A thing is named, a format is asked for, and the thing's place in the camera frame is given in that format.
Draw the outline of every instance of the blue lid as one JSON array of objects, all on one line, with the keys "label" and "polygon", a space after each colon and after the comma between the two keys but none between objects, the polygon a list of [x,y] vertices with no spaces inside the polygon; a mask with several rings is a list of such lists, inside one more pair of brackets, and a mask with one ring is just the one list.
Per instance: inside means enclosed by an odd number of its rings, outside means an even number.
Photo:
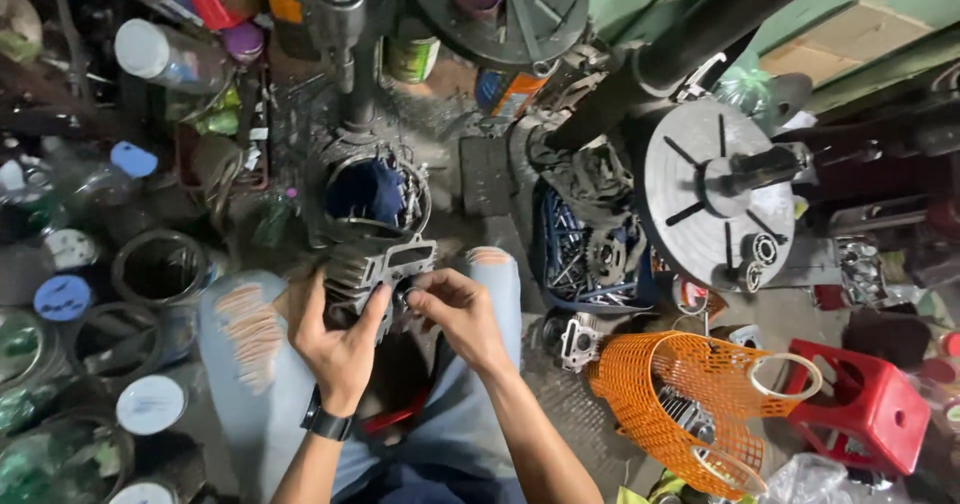
[{"label": "blue lid", "polygon": [[77,275],[57,275],[36,289],[33,310],[48,320],[75,320],[87,310],[93,294],[90,285]]},{"label": "blue lid", "polygon": [[148,176],[157,169],[157,156],[130,142],[118,142],[110,153],[110,161],[120,166],[129,177]]}]

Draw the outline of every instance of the left hand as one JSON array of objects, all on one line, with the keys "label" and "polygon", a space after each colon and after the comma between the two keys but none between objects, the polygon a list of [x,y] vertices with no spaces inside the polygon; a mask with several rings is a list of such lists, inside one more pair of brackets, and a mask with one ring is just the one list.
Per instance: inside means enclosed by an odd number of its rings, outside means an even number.
[{"label": "left hand", "polygon": [[369,296],[360,320],[350,329],[329,331],[324,325],[327,293],[318,271],[303,319],[289,329],[290,343],[317,378],[323,409],[338,417],[354,415],[374,369],[377,329],[390,304],[390,288],[380,285]]}]

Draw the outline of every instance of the right hand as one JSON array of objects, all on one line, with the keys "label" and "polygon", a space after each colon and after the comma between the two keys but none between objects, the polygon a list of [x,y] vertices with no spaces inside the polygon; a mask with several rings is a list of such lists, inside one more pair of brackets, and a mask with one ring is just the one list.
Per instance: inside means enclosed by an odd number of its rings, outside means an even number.
[{"label": "right hand", "polygon": [[486,287],[453,269],[417,277],[407,303],[443,329],[453,351],[480,375],[512,368]]}]

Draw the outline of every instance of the orange label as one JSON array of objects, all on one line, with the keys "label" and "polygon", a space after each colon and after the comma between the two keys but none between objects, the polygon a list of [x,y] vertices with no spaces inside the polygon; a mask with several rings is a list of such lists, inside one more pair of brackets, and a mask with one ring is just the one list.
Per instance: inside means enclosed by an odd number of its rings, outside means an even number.
[{"label": "orange label", "polygon": [[298,0],[269,0],[274,18],[290,23],[304,23],[304,11]]}]

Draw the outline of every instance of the orange plastic basket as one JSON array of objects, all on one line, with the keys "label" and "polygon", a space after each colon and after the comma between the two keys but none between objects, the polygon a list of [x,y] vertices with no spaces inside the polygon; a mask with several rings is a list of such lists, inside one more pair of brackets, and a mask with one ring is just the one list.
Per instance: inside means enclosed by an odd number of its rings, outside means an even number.
[{"label": "orange plastic basket", "polygon": [[[766,489],[758,474],[764,442],[750,434],[747,419],[786,416],[820,387],[796,396],[761,390],[752,377],[759,360],[785,356],[675,331],[621,335],[605,344],[586,374],[593,392],[610,403],[622,434],[694,488],[737,500]],[[713,443],[667,414],[653,375],[712,414]]]}]

